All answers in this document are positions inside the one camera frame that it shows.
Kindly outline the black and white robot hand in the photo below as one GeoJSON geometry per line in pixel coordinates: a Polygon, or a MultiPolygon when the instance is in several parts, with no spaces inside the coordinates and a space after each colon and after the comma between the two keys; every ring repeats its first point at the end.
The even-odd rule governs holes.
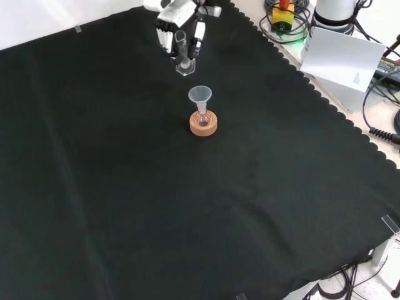
{"type": "Polygon", "coordinates": [[[220,6],[211,1],[160,1],[155,28],[162,52],[178,65],[184,57],[197,59],[206,33],[206,20],[218,18],[220,6]]]}

